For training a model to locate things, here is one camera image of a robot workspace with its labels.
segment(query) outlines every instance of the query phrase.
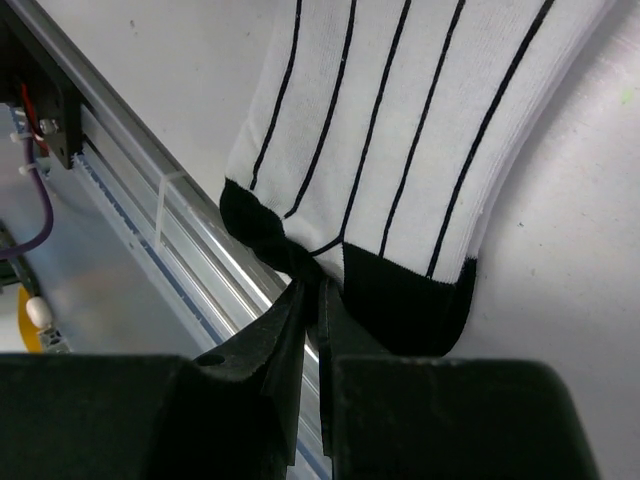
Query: purple cable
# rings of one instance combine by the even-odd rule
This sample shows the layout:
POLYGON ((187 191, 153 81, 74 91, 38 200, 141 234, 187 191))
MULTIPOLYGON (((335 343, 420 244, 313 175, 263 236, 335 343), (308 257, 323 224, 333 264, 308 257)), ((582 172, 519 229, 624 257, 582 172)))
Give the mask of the purple cable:
MULTIPOLYGON (((29 125, 29 122, 25 122, 25 132, 31 133, 31 126, 29 125)), ((36 163, 36 159, 33 151, 33 137, 25 138, 23 144, 26 164, 34 165, 36 163)), ((38 233, 38 235, 33 237, 28 242, 16 245, 15 247, 9 247, 0 250, 0 260, 7 260, 9 258, 18 257, 20 255, 24 255, 27 252, 30 252, 34 248, 39 247, 47 238, 49 238, 51 230, 53 230, 53 206, 51 205, 51 200, 49 199, 47 189, 45 188, 44 183, 40 178, 40 174, 38 173, 38 168, 31 168, 31 170, 29 170, 29 174, 31 175, 33 182, 36 184, 38 196, 40 197, 40 200, 42 201, 42 205, 44 207, 44 225, 42 226, 42 230, 40 230, 40 233, 38 233)))

